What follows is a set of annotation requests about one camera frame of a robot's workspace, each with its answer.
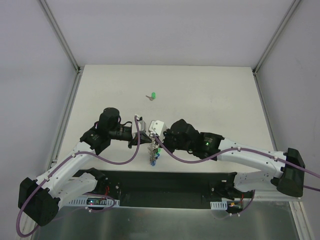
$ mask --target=gray floor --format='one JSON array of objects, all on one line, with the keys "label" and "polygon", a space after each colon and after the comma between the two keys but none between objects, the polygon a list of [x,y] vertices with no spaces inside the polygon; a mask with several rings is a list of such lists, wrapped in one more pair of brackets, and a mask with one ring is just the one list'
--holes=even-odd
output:
[{"label": "gray floor", "polygon": [[[74,207],[64,207],[57,217]],[[241,217],[194,209],[114,208],[104,213],[77,210],[44,226],[33,240],[295,240],[288,202],[254,201]]]}]

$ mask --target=metal frame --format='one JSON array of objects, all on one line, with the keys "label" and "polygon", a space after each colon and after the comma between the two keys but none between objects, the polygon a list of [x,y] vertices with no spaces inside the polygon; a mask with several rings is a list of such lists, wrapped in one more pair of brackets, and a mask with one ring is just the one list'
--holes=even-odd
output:
[{"label": "metal frame", "polygon": [[[71,62],[74,70],[77,73],[76,77],[74,79],[74,82],[73,82],[72,89],[69,93],[67,104],[64,108],[63,117],[62,117],[61,123],[59,125],[59,129],[58,129],[57,137],[54,142],[53,149],[50,153],[50,157],[49,157],[48,165],[47,165],[47,168],[49,169],[52,167],[52,165],[56,164],[56,162],[57,162],[57,158],[58,158],[58,155],[60,152],[62,141],[63,141],[64,135],[65,135],[65,131],[66,131],[66,128],[68,125],[69,117],[71,114],[72,106],[73,106],[73,103],[74,103],[74,100],[75,100],[75,97],[77,94],[78,86],[80,84],[83,67],[81,68],[78,65],[78,63],[77,63],[77,61],[76,61],[76,59],[75,59],[75,57],[69,47],[69,45],[68,45],[68,43],[67,43],[67,41],[66,41],[66,39],[60,29],[47,1],[46,0],[37,0],[37,1],[39,2],[39,5],[41,6],[44,14],[46,15],[46,17],[52,27],[52,30],[54,31],[58,41],[61,44],[61,47],[63,48],[65,54],[67,55],[69,61]],[[277,43],[277,41],[278,41],[279,37],[281,36],[281,34],[283,33],[284,29],[288,25],[288,22],[293,17],[294,13],[297,11],[301,2],[302,2],[302,0],[293,0],[292,4],[290,5],[288,11],[286,12],[285,16],[283,17],[281,23],[279,24],[278,28],[276,29],[275,33],[273,34],[271,40],[269,41],[261,58],[259,59],[256,67],[253,70],[253,76],[254,76],[254,80],[256,83],[256,88],[257,88],[258,95],[259,95],[259,98],[261,101],[261,106],[263,109],[263,113],[265,116],[265,120],[267,123],[267,127],[269,130],[269,134],[270,134],[270,138],[271,138],[274,150],[277,150],[277,144],[276,144],[274,134],[273,134],[273,131],[271,128],[268,110],[266,108],[264,97],[263,97],[262,91],[259,86],[259,81],[257,79],[257,72],[261,69],[262,65],[264,64],[268,55],[270,54],[273,47]],[[313,233],[311,231],[310,224],[307,220],[306,213],[305,213],[305,210],[303,207],[303,203],[300,202],[301,199],[297,200],[296,198],[285,196],[277,191],[257,191],[255,194],[255,199],[257,201],[286,201],[286,202],[289,202],[290,207],[291,207],[291,211],[292,211],[292,215],[294,218],[294,222],[295,222],[300,239],[303,239],[303,240],[315,239],[313,236]],[[28,216],[25,215],[22,217],[20,225],[22,226],[23,231],[29,232],[34,228],[35,222],[31,218],[29,218]]]}]

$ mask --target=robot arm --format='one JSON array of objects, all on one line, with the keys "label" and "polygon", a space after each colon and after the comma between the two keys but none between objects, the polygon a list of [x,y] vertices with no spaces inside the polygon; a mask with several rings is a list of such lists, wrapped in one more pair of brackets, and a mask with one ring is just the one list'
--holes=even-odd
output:
[{"label": "robot arm", "polygon": [[[170,153],[184,150],[200,159],[233,162],[260,170],[236,173],[229,185],[240,192],[277,189],[292,197],[303,195],[304,172],[277,160],[286,157],[286,161],[305,168],[299,152],[295,149],[289,148],[287,152],[282,152],[254,148],[221,135],[198,132],[183,119],[175,122],[171,128],[167,128],[164,122],[152,121],[149,132],[151,136],[158,136],[155,140],[160,147],[165,147]],[[223,154],[210,158],[220,152]]]},{"label": "robot arm", "polygon": [[[135,116],[140,132],[140,144],[150,143],[146,135],[146,123],[142,117]],[[73,150],[60,163],[38,176],[35,180],[26,178],[20,184],[18,207],[21,208],[30,194],[44,180],[47,180],[26,205],[24,212],[38,225],[48,224],[58,211],[71,200],[88,192],[101,192],[106,187],[106,176],[91,168],[75,180],[73,175],[99,155],[111,140],[128,141],[128,147],[138,144],[138,130],[135,124],[124,126],[120,123],[120,113],[115,108],[106,108],[99,121],[85,132]]]}]

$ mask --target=white table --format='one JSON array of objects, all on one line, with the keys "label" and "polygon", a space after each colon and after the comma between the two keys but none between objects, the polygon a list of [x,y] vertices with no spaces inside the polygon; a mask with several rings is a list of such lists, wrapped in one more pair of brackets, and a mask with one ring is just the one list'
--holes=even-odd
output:
[{"label": "white table", "polygon": [[[150,101],[146,95],[156,93]],[[185,119],[199,132],[223,135],[239,143],[272,150],[272,142],[249,67],[86,65],[76,94],[58,161],[61,161],[89,130],[107,107],[120,111],[122,122],[143,116],[164,121],[170,127]],[[128,160],[135,151],[128,143],[112,140],[100,155],[115,162]],[[231,162],[178,162],[161,152],[155,166],[149,164],[148,145],[140,146],[137,157],[126,165],[112,165],[93,159],[83,169],[159,172],[254,172]],[[193,155],[175,151],[186,160]]]}]

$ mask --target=white wall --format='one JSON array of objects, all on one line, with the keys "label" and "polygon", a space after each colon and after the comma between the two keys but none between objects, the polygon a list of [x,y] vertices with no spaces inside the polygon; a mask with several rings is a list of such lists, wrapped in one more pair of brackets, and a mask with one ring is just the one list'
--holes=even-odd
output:
[{"label": "white wall", "polygon": [[0,239],[16,235],[20,182],[41,174],[75,72],[36,0],[0,3]]},{"label": "white wall", "polygon": [[[297,148],[306,168],[320,173],[320,1],[304,0],[258,80],[280,150]],[[305,184],[320,187],[308,174]],[[304,190],[303,204],[320,239],[319,192]]]},{"label": "white wall", "polygon": [[293,0],[48,0],[81,66],[254,67]]}]

